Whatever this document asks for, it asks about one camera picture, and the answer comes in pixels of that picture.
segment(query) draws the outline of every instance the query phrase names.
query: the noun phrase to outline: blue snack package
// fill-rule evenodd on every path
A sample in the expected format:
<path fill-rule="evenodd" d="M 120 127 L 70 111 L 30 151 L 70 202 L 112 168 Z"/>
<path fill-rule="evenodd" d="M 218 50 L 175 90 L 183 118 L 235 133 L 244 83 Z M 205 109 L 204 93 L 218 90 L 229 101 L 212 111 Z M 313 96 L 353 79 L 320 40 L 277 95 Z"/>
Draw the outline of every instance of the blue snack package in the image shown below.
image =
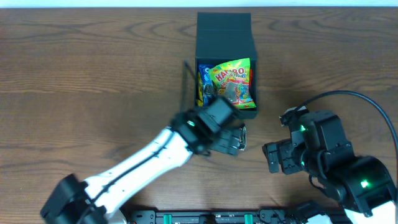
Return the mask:
<path fill-rule="evenodd" d="M 209 71 L 213 67 L 214 65 L 199 65 L 199 72 L 202 84 L 203 106 L 208 106 L 211 97 L 216 94 L 213 86 L 213 81 L 209 76 Z"/>

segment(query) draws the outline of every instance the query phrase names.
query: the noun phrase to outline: wooden table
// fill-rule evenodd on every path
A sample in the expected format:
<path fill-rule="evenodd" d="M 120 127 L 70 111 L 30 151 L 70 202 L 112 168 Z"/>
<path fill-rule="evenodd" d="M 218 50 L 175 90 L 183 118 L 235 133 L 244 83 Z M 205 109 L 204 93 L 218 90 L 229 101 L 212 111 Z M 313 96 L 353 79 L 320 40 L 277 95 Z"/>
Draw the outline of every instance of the wooden table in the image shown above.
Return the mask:
<path fill-rule="evenodd" d="M 248 148 L 237 158 L 195 156 L 129 203 L 335 205 L 303 172 L 270 174 L 261 146 L 288 138 L 278 115 L 327 90 L 370 96 L 398 127 L 396 8 L 2 9 L 0 223 L 42 223 L 39 210 L 60 179 L 102 172 L 168 125 L 178 111 L 182 61 L 195 60 L 198 11 L 252 13 L 260 112 L 246 121 Z M 392 138 L 371 105 L 331 96 L 309 108 L 338 114 L 355 153 L 377 156 L 395 178 Z"/>

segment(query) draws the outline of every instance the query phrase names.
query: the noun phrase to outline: gummy candy bag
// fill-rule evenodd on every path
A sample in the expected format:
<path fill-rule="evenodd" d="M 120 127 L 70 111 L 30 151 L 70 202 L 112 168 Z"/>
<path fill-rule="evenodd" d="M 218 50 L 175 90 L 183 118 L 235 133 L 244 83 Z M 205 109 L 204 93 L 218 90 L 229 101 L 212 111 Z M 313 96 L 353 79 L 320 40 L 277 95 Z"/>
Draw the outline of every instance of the gummy candy bag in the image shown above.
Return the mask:
<path fill-rule="evenodd" d="M 255 108 L 249 92 L 250 59 L 244 58 L 219 64 L 209 71 L 217 93 L 224 95 L 239 109 Z"/>

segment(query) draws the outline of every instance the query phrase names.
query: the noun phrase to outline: black wire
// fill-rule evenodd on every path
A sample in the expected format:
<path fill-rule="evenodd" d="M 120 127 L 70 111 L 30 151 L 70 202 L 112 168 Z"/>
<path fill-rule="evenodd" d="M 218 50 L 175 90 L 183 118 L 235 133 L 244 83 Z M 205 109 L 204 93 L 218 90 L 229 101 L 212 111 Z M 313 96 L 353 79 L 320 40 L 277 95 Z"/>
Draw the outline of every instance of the black wire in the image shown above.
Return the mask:
<path fill-rule="evenodd" d="M 335 90 L 335 91 L 328 91 L 326 93 L 322 93 L 319 94 L 317 96 L 314 96 L 313 98 L 304 101 L 300 106 L 296 107 L 296 109 L 294 109 L 293 112 L 293 116 L 294 114 L 303 106 L 319 99 L 322 98 L 324 96 L 330 96 L 330 95 L 337 95 L 337 94 L 346 94 L 346 95 L 352 95 L 352 96 L 357 96 L 365 101 L 367 101 L 368 103 L 372 104 L 379 112 L 380 114 L 383 116 L 384 120 L 386 121 L 388 128 L 390 129 L 391 135 L 392 135 L 392 140 L 394 142 L 395 148 L 396 148 L 396 157 L 398 159 L 398 137 L 397 137 L 397 133 L 394 129 L 394 126 L 392 125 L 392 122 L 390 120 L 390 118 L 388 117 L 388 115 L 386 114 L 386 112 L 372 99 L 370 99 L 369 97 L 362 95 L 360 93 L 357 93 L 355 91 L 349 91 L 349 90 Z"/>
<path fill-rule="evenodd" d="M 185 95 L 187 94 L 187 69 L 188 62 L 184 61 L 182 64 L 182 78 L 181 78 L 181 99 L 180 99 L 180 112 L 184 110 L 185 105 Z"/>
<path fill-rule="evenodd" d="M 279 219 L 279 222 L 281 222 L 281 223 L 285 223 L 285 220 L 284 221 L 282 221 L 281 219 L 280 219 L 280 217 L 279 217 L 279 214 L 275 211 L 275 209 L 272 209 L 272 211 L 274 211 L 274 213 L 275 213 L 275 215 L 278 217 L 278 219 Z"/>
<path fill-rule="evenodd" d="M 326 150 L 322 150 L 322 151 L 319 151 L 319 152 L 318 152 L 318 154 L 317 154 L 317 164 L 318 164 L 318 167 L 319 167 L 319 173 L 320 173 L 320 175 L 322 176 L 322 178 L 324 178 L 325 180 L 327 180 L 326 175 L 325 175 L 325 173 L 324 173 L 324 171 L 323 171 L 322 163 L 321 163 L 321 156 L 322 156 L 322 154 L 323 154 L 324 152 L 326 152 Z"/>
<path fill-rule="evenodd" d="M 193 72 L 191 66 L 189 65 L 187 60 L 184 60 L 184 65 L 186 66 L 186 68 L 189 71 L 189 74 L 191 75 L 191 77 L 195 80 L 195 72 Z"/>
<path fill-rule="evenodd" d="M 86 217 L 86 215 L 88 214 L 88 212 L 90 212 L 92 206 L 94 205 L 94 203 L 105 193 L 109 190 L 109 188 L 114 185 L 118 180 L 120 180 L 121 178 L 123 178 L 125 175 L 127 175 L 128 173 L 130 173 L 131 171 L 133 171 L 134 169 L 137 169 L 139 166 L 143 165 L 144 163 L 146 163 L 147 161 L 149 161 L 150 159 L 152 159 L 153 157 L 157 156 L 163 149 L 164 147 L 170 142 L 170 140 L 173 138 L 174 132 L 171 133 L 171 135 L 167 138 L 166 142 L 163 143 L 163 145 L 161 147 L 158 148 L 158 150 L 156 150 L 152 155 L 150 155 L 149 157 L 147 157 L 146 159 L 144 159 L 143 161 L 140 161 L 138 164 L 130 167 L 128 170 L 124 171 L 122 174 L 118 175 L 115 179 L 113 179 L 111 182 L 109 182 L 108 184 L 105 185 L 105 187 L 97 194 L 97 196 L 91 201 L 90 205 L 85 209 L 85 211 L 81 214 L 79 220 L 77 221 L 76 224 L 80 224 L 83 219 Z"/>
<path fill-rule="evenodd" d="M 312 175 L 308 176 L 308 180 L 310 181 L 310 184 L 312 185 L 312 187 L 315 187 L 316 189 L 320 190 L 320 192 L 322 192 L 324 195 L 326 195 L 326 192 L 323 188 L 316 186 L 315 184 L 313 184 L 312 182 Z"/>

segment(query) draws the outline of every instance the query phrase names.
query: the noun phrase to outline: open box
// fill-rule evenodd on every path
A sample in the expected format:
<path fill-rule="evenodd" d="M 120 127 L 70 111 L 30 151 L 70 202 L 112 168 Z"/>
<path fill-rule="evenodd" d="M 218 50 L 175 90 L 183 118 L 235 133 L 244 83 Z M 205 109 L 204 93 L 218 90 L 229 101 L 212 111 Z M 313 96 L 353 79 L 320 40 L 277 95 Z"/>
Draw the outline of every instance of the open box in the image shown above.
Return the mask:
<path fill-rule="evenodd" d="M 241 119 L 254 119 L 258 114 L 257 53 L 251 33 L 250 13 L 199 12 L 195 73 L 198 65 L 219 65 L 231 60 L 250 58 L 252 70 L 250 95 L 255 108 L 241 110 Z M 198 80 L 195 79 L 195 106 L 198 99 Z"/>

